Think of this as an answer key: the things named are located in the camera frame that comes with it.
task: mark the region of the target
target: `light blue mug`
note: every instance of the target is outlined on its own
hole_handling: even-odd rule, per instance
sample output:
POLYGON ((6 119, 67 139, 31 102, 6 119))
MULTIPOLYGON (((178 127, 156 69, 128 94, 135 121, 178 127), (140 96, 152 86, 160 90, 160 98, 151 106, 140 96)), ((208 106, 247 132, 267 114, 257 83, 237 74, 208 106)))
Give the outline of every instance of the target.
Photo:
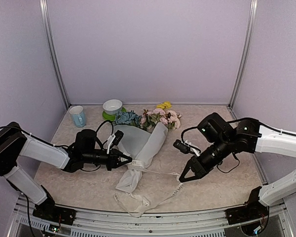
POLYGON ((87 124, 82 106, 74 106, 69 110, 69 114, 76 127, 84 127, 87 124))

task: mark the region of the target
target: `lavender wall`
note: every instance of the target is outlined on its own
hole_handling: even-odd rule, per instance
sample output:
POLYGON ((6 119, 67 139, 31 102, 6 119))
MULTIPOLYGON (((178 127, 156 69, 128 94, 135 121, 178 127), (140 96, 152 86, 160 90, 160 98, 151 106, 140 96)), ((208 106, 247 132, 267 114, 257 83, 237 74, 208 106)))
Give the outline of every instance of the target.
POLYGON ((48 1, 73 104, 227 104, 250 0, 48 1))
MULTIPOLYGON (((56 84, 39 1, 0 0, 0 126, 17 121, 50 140, 65 112, 56 84)), ((34 176, 37 162, 21 163, 34 176)), ((18 194, 0 177, 0 237, 18 194)))
MULTIPOLYGON (((296 1, 259 1, 250 55, 235 108, 296 131, 296 1)), ((259 160, 269 182, 296 168, 296 159, 263 154, 259 160)), ((285 199, 296 230, 296 194, 285 199)))

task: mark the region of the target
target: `beige speckled tabletop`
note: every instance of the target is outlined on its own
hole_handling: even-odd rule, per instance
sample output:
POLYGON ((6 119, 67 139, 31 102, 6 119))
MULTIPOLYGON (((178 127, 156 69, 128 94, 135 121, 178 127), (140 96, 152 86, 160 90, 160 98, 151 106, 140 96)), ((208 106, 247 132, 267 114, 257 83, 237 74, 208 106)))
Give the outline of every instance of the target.
MULTIPOLYGON (((153 109, 151 105, 126 105, 125 108, 141 114, 144 108, 153 109)), ((149 169, 165 173, 181 173, 191 155, 184 155, 172 144, 180 138, 181 131, 196 126, 207 115, 217 112, 225 120, 231 116, 225 106, 174 105, 173 110, 183 115, 182 126, 178 130, 171 130, 160 152, 154 157, 149 169)), ((84 106, 87 125, 76 128, 69 113, 65 115, 57 129, 52 142, 57 145, 70 145, 75 140, 77 132, 85 128, 96 129, 103 121, 102 106, 84 106)), ((99 132, 99 138, 105 141, 110 133, 110 127, 105 125, 99 132)), ((186 139, 203 151, 209 143, 197 130, 186 133, 186 139)), ((261 185, 258 172, 250 154, 238 154, 241 161, 238 168, 229 174, 223 174, 214 168, 201 180, 187 182, 182 191, 166 204, 160 205, 148 212, 181 212, 196 211, 227 207, 247 201, 250 191, 261 185)), ((237 164, 232 156, 224 159, 222 170, 229 170, 237 164)), ((92 165, 85 165, 85 169, 93 169, 92 165)), ((120 199, 129 210, 134 210, 141 203, 123 192, 115 189, 127 167, 120 167, 113 171, 106 171, 101 167, 96 172, 77 171, 66 173, 55 167, 41 163, 36 173, 36 181, 42 184, 53 196, 56 203, 105 211, 123 210, 113 199, 118 193, 120 199)), ((144 195, 149 200, 158 201, 173 192, 178 185, 174 176, 143 173, 134 194, 144 195)))

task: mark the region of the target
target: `yellow flower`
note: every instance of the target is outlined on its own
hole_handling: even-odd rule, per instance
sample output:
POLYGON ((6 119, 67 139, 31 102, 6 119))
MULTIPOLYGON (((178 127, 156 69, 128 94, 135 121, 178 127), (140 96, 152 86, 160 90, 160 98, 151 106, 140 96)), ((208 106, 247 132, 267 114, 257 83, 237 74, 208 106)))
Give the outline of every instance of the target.
POLYGON ((172 105, 171 105, 170 101, 165 101, 162 104, 159 104, 156 106, 156 108, 163 109, 163 110, 171 108, 171 107, 172 107, 172 105))

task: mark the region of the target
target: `white backdrop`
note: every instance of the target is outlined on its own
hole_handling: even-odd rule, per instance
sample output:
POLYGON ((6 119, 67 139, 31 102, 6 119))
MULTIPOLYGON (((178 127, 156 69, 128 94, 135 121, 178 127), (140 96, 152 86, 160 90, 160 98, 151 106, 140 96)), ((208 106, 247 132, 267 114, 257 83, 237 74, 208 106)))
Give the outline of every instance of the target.
POLYGON ((72 104, 227 104, 250 0, 48 1, 72 104))

